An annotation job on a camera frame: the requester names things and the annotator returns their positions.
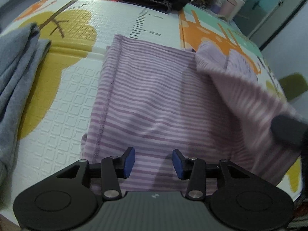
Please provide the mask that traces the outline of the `green chair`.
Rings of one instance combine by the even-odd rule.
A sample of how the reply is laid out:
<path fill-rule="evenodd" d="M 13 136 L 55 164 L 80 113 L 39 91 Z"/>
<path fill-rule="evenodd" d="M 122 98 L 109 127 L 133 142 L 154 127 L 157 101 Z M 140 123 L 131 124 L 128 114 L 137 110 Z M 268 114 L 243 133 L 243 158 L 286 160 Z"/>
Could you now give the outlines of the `green chair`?
<path fill-rule="evenodd" d="M 300 73 L 290 74 L 284 78 L 279 79 L 279 83 L 284 91 L 287 101 L 299 97 L 301 94 L 307 92 L 307 80 Z"/>

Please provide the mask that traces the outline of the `colourful cartoon play mat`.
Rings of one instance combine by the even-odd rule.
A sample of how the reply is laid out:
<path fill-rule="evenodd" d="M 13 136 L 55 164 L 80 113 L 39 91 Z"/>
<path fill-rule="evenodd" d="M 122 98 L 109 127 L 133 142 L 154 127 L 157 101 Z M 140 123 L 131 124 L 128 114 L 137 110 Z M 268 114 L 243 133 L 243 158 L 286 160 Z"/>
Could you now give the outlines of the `colourful cartoon play mat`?
<path fill-rule="evenodd" d="M 31 22 L 52 44 L 21 120 L 13 169 L 1 186 L 1 216 L 14 228 L 17 195 L 80 159 L 104 53 L 117 33 L 179 49 L 195 48 L 205 40 L 224 52 L 235 49 L 252 61 L 258 82 L 284 98 L 258 47 L 237 28 L 192 5 L 164 14 L 117 0 L 40 0 L 6 32 Z"/>

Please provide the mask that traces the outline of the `purple striped t-shirt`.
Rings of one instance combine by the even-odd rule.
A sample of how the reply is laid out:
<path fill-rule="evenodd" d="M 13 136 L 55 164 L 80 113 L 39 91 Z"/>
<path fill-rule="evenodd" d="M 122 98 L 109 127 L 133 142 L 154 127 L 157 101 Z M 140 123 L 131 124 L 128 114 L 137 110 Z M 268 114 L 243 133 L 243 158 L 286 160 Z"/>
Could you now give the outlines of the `purple striped t-shirt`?
<path fill-rule="evenodd" d="M 203 42 L 196 52 L 117 34 L 108 47 L 83 156 L 91 163 L 136 152 L 128 191 L 185 191 L 172 151 L 216 164 L 230 160 L 277 185 L 300 151 L 275 143 L 272 119 L 296 116 L 264 89 L 243 55 Z"/>

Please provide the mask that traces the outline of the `grey folded sweatshirt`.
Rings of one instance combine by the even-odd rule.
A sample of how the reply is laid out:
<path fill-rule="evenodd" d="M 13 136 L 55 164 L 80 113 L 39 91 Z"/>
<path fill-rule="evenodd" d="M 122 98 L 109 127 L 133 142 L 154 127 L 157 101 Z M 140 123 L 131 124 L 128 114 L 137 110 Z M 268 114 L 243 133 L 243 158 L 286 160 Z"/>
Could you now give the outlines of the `grey folded sweatshirt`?
<path fill-rule="evenodd" d="M 34 183 L 34 179 L 25 182 L 32 162 L 19 164 L 23 153 L 34 151 L 35 142 L 19 142 L 17 135 L 39 64 L 51 45 L 39 36 L 39 28 L 31 23 L 1 37 L 1 203 L 7 208 Z"/>

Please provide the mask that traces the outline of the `pink thermos bottle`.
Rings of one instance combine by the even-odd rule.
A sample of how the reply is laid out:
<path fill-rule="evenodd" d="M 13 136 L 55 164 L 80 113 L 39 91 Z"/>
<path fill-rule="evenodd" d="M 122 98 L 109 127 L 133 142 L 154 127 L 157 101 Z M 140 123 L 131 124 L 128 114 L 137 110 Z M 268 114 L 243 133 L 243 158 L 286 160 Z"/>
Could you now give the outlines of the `pink thermos bottle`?
<path fill-rule="evenodd" d="M 236 5 L 237 5 L 236 0 L 224 0 L 224 3 L 222 4 L 221 9 L 220 9 L 219 15 L 224 17 L 226 20 L 228 20 L 231 13 L 235 9 Z"/>

